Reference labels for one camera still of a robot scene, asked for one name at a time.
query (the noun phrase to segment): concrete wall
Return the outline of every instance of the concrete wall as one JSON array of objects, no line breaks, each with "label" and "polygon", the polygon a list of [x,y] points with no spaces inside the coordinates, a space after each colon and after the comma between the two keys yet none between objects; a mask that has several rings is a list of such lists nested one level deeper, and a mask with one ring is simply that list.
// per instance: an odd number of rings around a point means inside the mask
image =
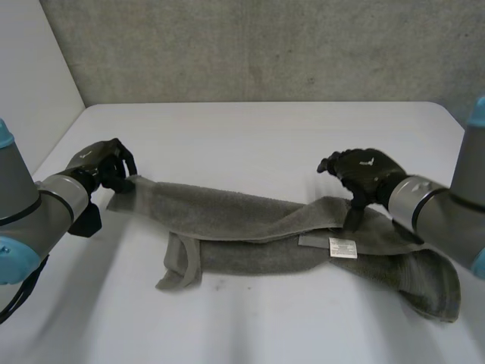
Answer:
[{"label": "concrete wall", "polygon": [[485,2],[41,0],[86,105],[485,92]]},{"label": "concrete wall", "polygon": [[30,172],[83,109],[39,2],[1,0],[0,118],[15,135]]}]

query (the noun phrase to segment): towel fold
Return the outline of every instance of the towel fold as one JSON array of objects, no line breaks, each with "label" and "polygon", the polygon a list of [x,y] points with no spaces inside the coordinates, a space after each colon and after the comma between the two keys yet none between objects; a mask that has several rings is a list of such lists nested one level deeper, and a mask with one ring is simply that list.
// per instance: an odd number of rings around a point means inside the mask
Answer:
[{"label": "towel fold", "polygon": [[[323,197],[303,205],[132,177],[132,193],[114,195],[108,209],[134,213],[170,231],[160,290],[200,282],[203,271],[269,275],[305,271],[326,261],[385,284],[418,313],[453,322],[461,295],[458,275],[445,257],[397,234],[385,215],[365,209],[355,233],[341,228],[349,201]],[[328,238],[356,242],[358,258],[330,257]],[[318,246],[305,246],[305,239]]]}]

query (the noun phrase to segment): white tabletop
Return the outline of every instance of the white tabletop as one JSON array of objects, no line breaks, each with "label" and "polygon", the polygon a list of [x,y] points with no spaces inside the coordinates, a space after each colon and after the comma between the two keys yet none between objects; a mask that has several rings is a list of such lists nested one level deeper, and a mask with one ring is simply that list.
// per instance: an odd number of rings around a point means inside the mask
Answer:
[{"label": "white tabletop", "polygon": [[[382,149],[408,173],[449,184],[463,130],[426,102],[98,105],[69,129],[35,175],[118,137],[139,173],[259,196],[311,202],[349,196],[318,175],[335,150]],[[457,363],[485,361],[485,284],[458,267],[454,324],[416,315],[396,292],[330,264],[297,275],[203,274],[200,287],[162,293],[167,231],[105,211],[91,239],[65,236],[38,287],[0,327],[0,362]]]}]

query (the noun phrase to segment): white tag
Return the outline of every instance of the white tag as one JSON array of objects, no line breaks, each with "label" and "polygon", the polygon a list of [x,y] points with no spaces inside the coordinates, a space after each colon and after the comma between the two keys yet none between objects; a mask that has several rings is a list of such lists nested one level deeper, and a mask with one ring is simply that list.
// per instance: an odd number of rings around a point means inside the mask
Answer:
[{"label": "white tag", "polygon": [[337,239],[329,237],[330,256],[335,258],[357,259],[357,246],[354,240]]}]

